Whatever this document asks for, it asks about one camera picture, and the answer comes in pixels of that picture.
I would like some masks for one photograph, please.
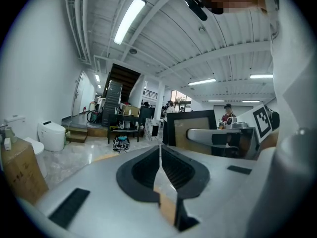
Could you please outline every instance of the white ceiling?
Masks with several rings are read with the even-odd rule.
[[[66,0],[81,59],[92,69],[94,55],[119,60],[197,101],[266,103],[275,97],[271,79],[249,79],[273,68],[269,23],[261,12],[213,15],[204,9],[208,20],[201,21],[184,0],[147,0],[118,45],[113,38],[132,1]],[[188,86],[212,77],[216,83]]]

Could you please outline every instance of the qr code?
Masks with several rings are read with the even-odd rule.
[[[259,135],[263,138],[271,130],[271,124],[268,120],[264,107],[254,111],[253,116],[257,123]]]

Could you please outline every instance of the white toilet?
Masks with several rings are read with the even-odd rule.
[[[40,142],[45,150],[59,152],[64,148],[66,129],[51,121],[43,121],[38,124]]]
[[[25,126],[25,117],[23,116],[12,116],[10,118],[4,119],[6,124],[12,128],[15,136],[22,138],[25,141],[28,141],[32,144],[36,160],[38,162],[39,168],[43,177],[46,177],[48,172],[44,163],[43,151],[44,145],[41,142],[38,142],[30,137],[26,136],[26,126]]]

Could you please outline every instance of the black rectangular strip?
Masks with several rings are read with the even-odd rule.
[[[234,172],[242,173],[245,175],[249,175],[252,171],[252,169],[242,168],[242,167],[238,167],[238,166],[229,166],[227,169],[234,171]]]
[[[90,191],[76,188],[50,215],[49,219],[60,227],[66,229],[75,217],[79,208],[85,202]]]

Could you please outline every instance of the black camera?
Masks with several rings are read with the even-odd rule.
[[[199,0],[185,0],[187,6],[202,20],[207,20],[207,15],[204,13],[202,8],[204,5]]]

